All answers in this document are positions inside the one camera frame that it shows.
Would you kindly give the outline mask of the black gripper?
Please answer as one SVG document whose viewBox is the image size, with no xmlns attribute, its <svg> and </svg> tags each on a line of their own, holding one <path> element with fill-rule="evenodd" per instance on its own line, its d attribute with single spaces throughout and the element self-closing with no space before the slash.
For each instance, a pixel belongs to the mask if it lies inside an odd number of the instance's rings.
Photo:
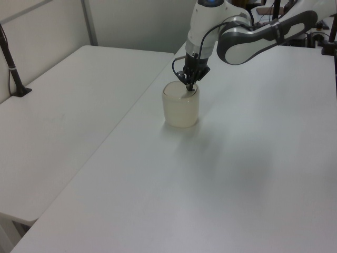
<svg viewBox="0 0 337 253">
<path fill-rule="evenodd" d="M 183 70 L 177 72 L 176 75 L 186 85 L 188 91 L 195 91 L 196 82 L 204 78 L 210 71 L 207 65 L 208 60 L 208 58 L 199 59 L 198 54 L 190 56 L 186 53 Z"/>
</svg>

